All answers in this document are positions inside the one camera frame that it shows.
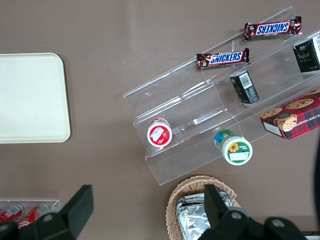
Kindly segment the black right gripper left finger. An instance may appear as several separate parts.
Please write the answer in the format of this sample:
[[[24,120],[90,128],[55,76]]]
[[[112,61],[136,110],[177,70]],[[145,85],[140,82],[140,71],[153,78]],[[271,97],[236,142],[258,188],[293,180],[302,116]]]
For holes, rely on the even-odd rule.
[[[42,215],[23,229],[25,240],[76,240],[94,211],[93,186],[83,185],[57,212]]]

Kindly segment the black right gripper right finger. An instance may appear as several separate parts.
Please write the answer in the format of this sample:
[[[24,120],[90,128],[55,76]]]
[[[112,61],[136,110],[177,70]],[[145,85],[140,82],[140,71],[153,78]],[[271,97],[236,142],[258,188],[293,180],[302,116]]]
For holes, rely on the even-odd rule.
[[[214,185],[204,187],[204,210],[210,228],[199,237],[201,240],[251,240],[250,217],[246,210],[227,207]]]

